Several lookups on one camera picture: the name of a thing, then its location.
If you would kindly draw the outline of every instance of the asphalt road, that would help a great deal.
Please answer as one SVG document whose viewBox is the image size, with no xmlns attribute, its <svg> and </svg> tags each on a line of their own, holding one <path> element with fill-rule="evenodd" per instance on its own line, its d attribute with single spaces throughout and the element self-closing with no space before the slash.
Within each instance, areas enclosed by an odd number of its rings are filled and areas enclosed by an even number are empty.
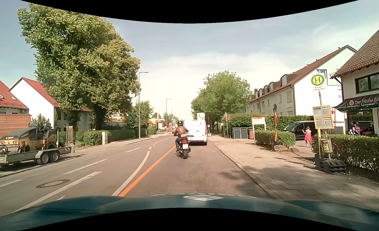
<svg viewBox="0 0 379 231">
<path fill-rule="evenodd" d="M 209 143 L 193 144 L 189 158 L 162 136 L 0 178 L 0 216 L 63 198 L 165 193 L 221 193 L 268 197 L 242 170 Z"/>
</svg>

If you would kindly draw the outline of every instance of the black van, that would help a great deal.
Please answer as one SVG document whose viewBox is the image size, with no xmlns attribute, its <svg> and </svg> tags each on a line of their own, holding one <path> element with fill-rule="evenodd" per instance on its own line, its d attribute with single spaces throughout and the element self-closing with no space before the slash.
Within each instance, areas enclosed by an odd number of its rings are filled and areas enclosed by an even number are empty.
<svg viewBox="0 0 379 231">
<path fill-rule="evenodd" d="M 307 126 L 309 126 L 310 128 L 312 136 L 317 134 L 317 130 L 315 128 L 315 121 L 293 122 L 289 126 L 287 126 L 283 131 L 294 133 L 297 140 L 305 139 L 305 133 L 303 133 L 302 130 L 306 130 Z"/>
</svg>

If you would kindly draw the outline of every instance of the garbage container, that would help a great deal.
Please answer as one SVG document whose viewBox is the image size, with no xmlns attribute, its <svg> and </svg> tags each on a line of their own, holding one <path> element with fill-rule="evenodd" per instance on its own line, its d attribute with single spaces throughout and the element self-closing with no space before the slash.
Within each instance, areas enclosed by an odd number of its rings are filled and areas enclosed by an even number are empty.
<svg viewBox="0 0 379 231">
<path fill-rule="evenodd" d="M 252 128 L 248 129 L 249 139 L 254 139 L 254 130 Z"/>
</svg>

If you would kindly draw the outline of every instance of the pink dress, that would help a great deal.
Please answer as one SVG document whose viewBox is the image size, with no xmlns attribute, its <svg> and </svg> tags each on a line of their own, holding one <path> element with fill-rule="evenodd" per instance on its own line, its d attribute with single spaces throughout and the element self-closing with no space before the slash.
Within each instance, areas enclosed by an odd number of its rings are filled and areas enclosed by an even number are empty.
<svg viewBox="0 0 379 231">
<path fill-rule="evenodd" d="M 312 141 L 312 135 L 311 135 L 312 131 L 308 129 L 305 131 L 305 133 L 306 133 L 305 134 L 305 140 L 306 141 Z"/>
</svg>

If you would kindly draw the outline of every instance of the brown leather jacket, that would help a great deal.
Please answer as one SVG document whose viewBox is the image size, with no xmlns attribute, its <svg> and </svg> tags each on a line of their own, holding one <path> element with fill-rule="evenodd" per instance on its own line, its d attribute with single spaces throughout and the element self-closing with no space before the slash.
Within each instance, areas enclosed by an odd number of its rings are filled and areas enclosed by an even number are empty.
<svg viewBox="0 0 379 231">
<path fill-rule="evenodd" d="M 188 129 L 186 129 L 184 126 L 178 126 L 175 129 L 174 136 L 178 135 L 178 138 L 187 137 Z"/>
</svg>

